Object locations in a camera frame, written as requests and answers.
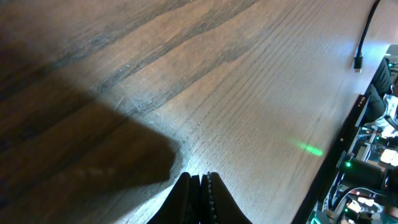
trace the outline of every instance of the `table top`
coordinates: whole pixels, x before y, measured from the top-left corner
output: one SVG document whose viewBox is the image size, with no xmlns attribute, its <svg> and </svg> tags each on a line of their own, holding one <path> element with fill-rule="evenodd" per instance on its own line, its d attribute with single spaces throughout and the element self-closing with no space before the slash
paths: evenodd
<svg viewBox="0 0 398 224">
<path fill-rule="evenodd" d="M 218 172 L 293 219 L 390 43 L 398 1 L 0 2 L 0 220 L 145 223 Z"/>
</svg>

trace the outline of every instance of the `wooden surface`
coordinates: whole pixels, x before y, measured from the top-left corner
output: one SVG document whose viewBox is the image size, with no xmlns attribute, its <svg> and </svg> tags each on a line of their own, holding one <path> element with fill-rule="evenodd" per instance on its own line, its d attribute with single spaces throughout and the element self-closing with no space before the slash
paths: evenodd
<svg viewBox="0 0 398 224">
<path fill-rule="evenodd" d="M 354 73 L 372 4 L 0 1 L 1 222 L 145 223 L 215 171 L 253 223 L 288 223 L 398 42 L 383 0 Z"/>
</svg>

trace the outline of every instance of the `dark wood grain streak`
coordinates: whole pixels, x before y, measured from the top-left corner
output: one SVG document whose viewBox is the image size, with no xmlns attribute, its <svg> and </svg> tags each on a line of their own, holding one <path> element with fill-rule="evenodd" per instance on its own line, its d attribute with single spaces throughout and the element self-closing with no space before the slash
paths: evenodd
<svg viewBox="0 0 398 224">
<path fill-rule="evenodd" d="M 323 160 L 296 142 L 326 152 L 398 42 L 382 1 L 352 71 L 372 3 L 2 1 L 0 220 L 141 224 L 210 170 L 288 223 Z"/>
</svg>

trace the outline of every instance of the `cable connector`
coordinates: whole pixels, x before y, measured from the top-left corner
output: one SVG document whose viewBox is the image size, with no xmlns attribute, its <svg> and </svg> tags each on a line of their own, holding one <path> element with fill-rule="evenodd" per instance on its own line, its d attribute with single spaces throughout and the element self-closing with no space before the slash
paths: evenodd
<svg viewBox="0 0 398 224">
<path fill-rule="evenodd" d="M 363 57 L 362 54 L 359 54 L 357 57 L 354 59 L 354 69 L 356 72 L 362 72 L 362 61 Z"/>
</svg>

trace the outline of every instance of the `black metal frame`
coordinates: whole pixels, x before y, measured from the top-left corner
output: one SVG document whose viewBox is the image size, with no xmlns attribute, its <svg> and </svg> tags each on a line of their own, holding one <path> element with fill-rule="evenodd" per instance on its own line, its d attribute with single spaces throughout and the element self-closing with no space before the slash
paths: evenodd
<svg viewBox="0 0 398 224">
<path fill-rule="evenodd" d="M 367 105 L 368 99 L 363 95 L 359 95 L 312 181 L 310 189 L 298 209 L 296 216 L 292 220 L 292 223 L 307 223 L 312 212 L 317 210 L 322 211 L 324 209 L 323 205 L 325 204 L 325 200 L 328 199 L 330 188 L 338 174 L 338 167 L 345 156 L 351 153 L 356 142 L 359 125 Z"/>
</svg>

